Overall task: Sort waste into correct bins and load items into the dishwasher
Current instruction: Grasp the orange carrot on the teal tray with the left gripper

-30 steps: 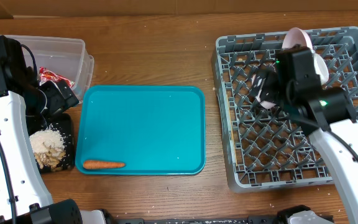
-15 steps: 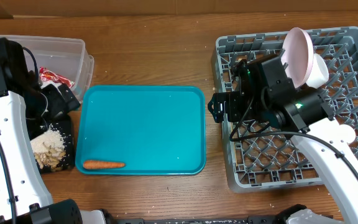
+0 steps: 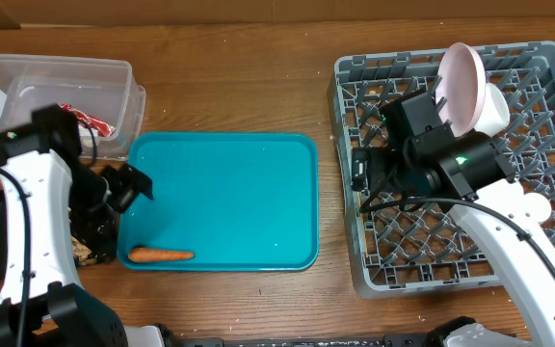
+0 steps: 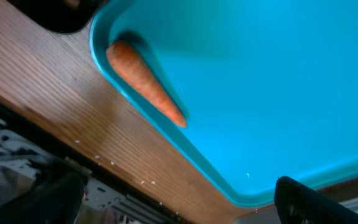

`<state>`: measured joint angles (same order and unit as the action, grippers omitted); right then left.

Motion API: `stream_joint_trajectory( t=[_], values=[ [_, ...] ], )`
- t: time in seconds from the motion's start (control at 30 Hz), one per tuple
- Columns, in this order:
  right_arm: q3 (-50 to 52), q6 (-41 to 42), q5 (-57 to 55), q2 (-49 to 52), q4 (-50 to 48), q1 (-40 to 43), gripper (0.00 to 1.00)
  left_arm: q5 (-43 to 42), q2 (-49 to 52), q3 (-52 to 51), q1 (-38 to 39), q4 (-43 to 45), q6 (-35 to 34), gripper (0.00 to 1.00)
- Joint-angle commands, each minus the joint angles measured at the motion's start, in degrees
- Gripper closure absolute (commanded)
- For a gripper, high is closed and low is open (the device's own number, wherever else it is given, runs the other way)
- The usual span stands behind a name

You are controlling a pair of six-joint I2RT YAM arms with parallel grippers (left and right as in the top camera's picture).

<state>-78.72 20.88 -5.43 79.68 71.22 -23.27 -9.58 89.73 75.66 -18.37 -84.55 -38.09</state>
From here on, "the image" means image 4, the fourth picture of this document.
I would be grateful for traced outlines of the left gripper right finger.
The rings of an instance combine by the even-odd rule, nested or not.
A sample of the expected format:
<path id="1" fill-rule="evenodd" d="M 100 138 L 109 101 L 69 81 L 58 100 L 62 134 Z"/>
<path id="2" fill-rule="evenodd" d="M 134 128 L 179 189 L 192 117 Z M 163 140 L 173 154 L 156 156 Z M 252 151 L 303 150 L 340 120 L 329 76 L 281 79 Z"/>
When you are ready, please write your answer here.
<path id="1" fill-rule="evenodd" d="M 358 224 L 358 214 L 283 176 L 276 181 L 274 204 L 282 224 Z"/>

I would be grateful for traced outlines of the orange carrot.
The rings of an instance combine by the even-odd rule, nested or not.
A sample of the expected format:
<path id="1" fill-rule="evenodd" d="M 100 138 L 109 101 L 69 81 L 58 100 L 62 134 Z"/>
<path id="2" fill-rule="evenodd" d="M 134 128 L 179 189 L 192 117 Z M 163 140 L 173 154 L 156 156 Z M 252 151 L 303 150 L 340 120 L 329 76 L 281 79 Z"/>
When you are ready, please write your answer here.
<path id="1" fill-rule="evenodd" d="M 117 40 L 107 48 L 106 56 L 111 68 L 132 89 L 175 125 L 181 128 L 187 127 L 183 113 L 155 78 L 149 66 L 143 61 L 135 48 L 123 40 Z"/>

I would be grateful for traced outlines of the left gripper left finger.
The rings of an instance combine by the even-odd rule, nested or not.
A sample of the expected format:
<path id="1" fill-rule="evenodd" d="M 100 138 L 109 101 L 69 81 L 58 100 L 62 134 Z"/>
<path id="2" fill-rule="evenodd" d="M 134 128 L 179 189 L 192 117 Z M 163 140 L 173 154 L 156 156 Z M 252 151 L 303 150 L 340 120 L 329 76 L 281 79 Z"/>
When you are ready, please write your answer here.
<path id="1" fill-rule="evenodd" d="M 32 188 L 0 207 L 0 223 L 73 223 L 87 176 L 57 162 L 31 162 L 30 167 L 38 171 Z"/>

